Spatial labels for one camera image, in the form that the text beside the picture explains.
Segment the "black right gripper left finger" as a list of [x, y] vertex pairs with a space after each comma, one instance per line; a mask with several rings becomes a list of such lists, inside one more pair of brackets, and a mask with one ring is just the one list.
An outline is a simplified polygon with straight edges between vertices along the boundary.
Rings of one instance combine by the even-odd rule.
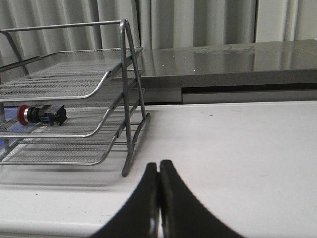
[[159, 174], [148, 163], [137, 187], [121, 209], [93, 238], [156, 238], [159, 225]]

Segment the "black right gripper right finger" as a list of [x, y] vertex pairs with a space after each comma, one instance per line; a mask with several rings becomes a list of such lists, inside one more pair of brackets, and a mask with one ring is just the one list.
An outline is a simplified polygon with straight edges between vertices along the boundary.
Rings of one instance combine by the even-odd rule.
[[170, 160], [159, 166], [165, 238], [241, 238], [214, 216], [190, 191]]

